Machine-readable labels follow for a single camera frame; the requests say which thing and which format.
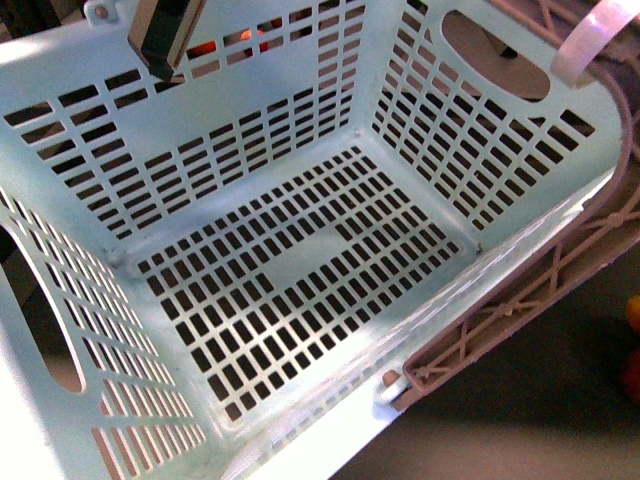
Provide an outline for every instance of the gray floor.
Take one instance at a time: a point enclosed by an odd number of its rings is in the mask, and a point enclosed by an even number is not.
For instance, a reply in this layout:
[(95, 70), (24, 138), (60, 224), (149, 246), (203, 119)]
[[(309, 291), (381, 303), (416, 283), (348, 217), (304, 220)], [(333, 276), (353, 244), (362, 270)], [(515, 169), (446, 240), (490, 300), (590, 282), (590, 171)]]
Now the gray floor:
[(618, 383), (640, 340), (640, 247), (405, 412), (333, 480), (640, 479), (640, 408)]

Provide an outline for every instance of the orange object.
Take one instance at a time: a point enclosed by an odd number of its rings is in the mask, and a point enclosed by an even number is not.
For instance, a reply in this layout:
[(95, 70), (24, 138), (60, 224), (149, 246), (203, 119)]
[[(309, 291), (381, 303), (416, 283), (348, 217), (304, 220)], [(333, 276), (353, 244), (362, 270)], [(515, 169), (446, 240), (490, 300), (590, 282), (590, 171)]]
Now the orange object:
[[(258, 29), (258, 35), (264, 35), (264, 32), (260, 29)], [(240, 35), (240, 40), (242, 40), (243, 42), (245, 40), (250, 40), (251, 39), (251, 30), (245, 30), (244, 32), (242, 32), (242, 35)], [(260, 44), (260, 53), (264, 53), (267, 50), (269, 50), (269, 43), (268, 42), (263, 42)]]
[(640, 295), (627, 302), (627, 320), (633, 331), (640, 335)]
[(640, 407), (640, 348), (629, 355), (621, 379), (626, 394)]
[(206, 55), (207, 53), (212, 53), (216, 51), (216, 42), (206, 42), (201, 45), (197, 45), (193, 48), (187, 50), (187, 57), (189, 59), (198, 58), (202, 55)]

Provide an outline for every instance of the light blue plastic basket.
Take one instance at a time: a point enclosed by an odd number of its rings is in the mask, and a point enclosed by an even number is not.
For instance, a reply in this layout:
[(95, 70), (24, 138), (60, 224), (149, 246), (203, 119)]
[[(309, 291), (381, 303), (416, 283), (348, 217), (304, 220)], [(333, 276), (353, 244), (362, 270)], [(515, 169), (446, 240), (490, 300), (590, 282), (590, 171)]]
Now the light blue plastic basket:
[(464, 16), (549, 71), (555, 49), (485, 2), (210, 0), (174, 84), (127, 44), (135, 2), (116, 6), (0, 45), (0, 226), (82, 392), (48, 375), (3, 276), (0, 345), (69, 478), (253, 471), (619, 162), (600, 81), (550, 76), (528, 101), (449, 44)]

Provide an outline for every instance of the pink basket handle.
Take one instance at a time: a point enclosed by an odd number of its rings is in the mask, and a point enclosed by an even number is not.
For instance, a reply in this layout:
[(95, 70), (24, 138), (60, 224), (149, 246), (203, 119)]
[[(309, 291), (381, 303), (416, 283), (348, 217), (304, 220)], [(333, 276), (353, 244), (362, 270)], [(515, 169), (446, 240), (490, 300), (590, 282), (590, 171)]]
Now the pink basket handle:
[(562, 44), (551, 72), (567, 85), (575, 86), (593, 59), (637, 15), (638, 0), (602, 0)]

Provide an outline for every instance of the basket handle hole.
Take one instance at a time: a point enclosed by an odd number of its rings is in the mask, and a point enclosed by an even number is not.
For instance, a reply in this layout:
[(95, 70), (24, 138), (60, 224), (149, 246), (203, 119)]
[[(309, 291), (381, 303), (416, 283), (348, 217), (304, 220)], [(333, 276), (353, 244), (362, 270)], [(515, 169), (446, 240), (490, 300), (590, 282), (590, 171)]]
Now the basket handle hole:
[(539, 102), (549, 93), (551, 81), (542, 69), (463, 13), (449, 12), (442, 33), (458, 55), (502, 90), (528, 102)]
[(31, 336), (51, 377), (64, 389), (81, 393), (80, 372), (44, 290), (9, 232), (0, 226), (0, 268), (20, 305)]

